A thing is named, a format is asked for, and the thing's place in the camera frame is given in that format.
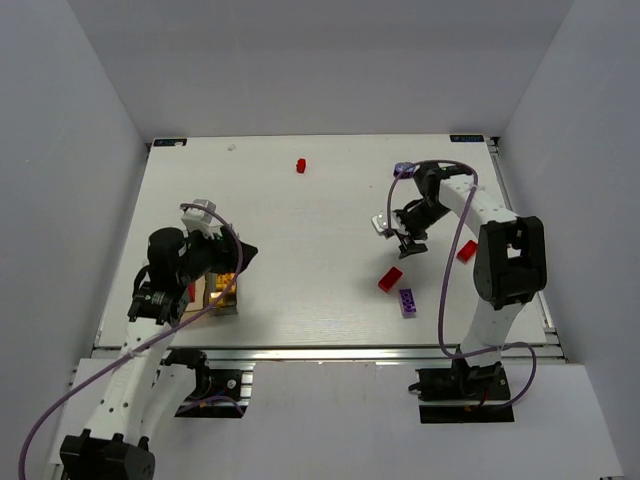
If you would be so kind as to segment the yellow two-by-three lego brick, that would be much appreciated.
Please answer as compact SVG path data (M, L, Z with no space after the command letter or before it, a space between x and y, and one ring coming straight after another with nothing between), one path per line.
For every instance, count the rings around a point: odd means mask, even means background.
M237 285L236 285L236 282L234 281L234 278L235 278L235 274L233 272L217 274L215 276L215 281L214 281L214 291L222 292L228 286L230 286L228 293L235 294L237 291Z

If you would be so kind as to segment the red two-by-two lego brick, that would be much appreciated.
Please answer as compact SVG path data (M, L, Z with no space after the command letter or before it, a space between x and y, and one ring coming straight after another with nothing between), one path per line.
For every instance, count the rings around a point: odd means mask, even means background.
M391 267L378 281L378 287L385 293L390 292L402 278L403 272L397 267Z

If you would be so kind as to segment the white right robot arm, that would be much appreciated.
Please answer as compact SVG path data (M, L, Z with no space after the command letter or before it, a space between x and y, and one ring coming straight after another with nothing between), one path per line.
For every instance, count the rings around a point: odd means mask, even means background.
M396 166L394 179L414 181L419 199L402 209L392 206L373 218L378 235L399 241L399 256L426 252L428 229L448 214L458 218L443 274L438 313L446 310L453 262L463 229L475 237L473 284L478 301L469 330L451 359L455 378L479 383L494 378L507 336L526 304L547 284L544 226L536 216L522 217L483 191L479 175L458 161L423 160Z

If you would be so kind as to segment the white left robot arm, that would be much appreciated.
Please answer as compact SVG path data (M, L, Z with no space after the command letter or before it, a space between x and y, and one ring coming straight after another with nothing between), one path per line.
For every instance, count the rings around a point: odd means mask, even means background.
M149 236L120 355L102 372L106 389L82 432L62 441L59 456L70 479L153 477L153 438L203 383L202 352L168 350L188 323L189 288L210 273L238 276L258 253L211 201L197 199L181 210L182 227Z

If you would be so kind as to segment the dark grey clear container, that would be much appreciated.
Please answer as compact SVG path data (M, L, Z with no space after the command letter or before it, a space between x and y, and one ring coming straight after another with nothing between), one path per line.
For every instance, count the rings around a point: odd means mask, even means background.
M216 275L216 273L209 273L205 277L207 287L205 305L214 305L214 307L210 311L212 315L221 316L236 314L238 303L237 291L235 294L229 294L227 292L224 297L219 300L219 297L224 290L222 292L214 291L214 281Z

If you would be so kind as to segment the purple round lego piece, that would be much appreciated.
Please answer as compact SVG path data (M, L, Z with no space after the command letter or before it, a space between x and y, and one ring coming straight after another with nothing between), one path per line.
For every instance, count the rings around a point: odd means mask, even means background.
M393 176L399 179L412 178L417 166L411 162L399 162L394 165Z

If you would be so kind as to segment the amber clear container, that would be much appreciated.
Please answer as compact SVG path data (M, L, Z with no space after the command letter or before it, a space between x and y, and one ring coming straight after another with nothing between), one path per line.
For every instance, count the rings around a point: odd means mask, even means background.
M183 314L183 320L190 318L205 307L206 292L206 278L204 276L201 276L198 280L189 285L187 293L189 295L190 302Z

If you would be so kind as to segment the purple lego brick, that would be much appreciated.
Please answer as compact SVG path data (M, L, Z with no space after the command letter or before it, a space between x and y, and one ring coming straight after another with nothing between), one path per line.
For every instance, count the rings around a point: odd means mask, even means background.
M417 307L413 292L410 288L403 288L398 291L401 314L404 318L413 318L417 313Z

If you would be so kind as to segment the right blue table label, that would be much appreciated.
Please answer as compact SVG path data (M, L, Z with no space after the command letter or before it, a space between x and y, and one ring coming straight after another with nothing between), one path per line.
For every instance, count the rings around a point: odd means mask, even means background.
M484 143L483 135L477 134L450 134L449 139L452 143Z

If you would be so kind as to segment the blue table label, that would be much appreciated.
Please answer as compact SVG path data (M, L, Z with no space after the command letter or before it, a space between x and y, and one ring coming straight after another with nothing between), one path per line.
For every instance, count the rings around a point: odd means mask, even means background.
M477 134L450 134L449 139L452 143L484 143L483 135Z
M161 147L183 147L187 144L186 138L156 138L152 146L154 148Z

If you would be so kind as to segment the left blue table label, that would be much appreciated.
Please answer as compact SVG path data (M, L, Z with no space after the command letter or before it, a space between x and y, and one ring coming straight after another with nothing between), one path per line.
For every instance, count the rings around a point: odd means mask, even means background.
M161 147L183 147L187 144L186 138L156 138L152 146L154 148Z

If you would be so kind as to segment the aluminium table front rail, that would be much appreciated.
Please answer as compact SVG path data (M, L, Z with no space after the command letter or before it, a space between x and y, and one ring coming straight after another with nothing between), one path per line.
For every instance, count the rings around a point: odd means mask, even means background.
M533 347L538 360L565 361L562 348L558 344ZM422 361L450 360L436 348L282 348L282 349L203 349L214 361ZM92 359L116 359L116 349L95 349ZM531 354L524 347L503 352L503 359L530 360Z

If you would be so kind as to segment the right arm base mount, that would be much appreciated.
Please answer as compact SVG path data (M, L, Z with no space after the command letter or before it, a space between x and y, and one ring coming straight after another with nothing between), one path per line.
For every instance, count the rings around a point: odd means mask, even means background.
M419 398L422 424L488 424L515 421L511 391L501 362L470 367L453 360L448 368L423 368L408 392Z

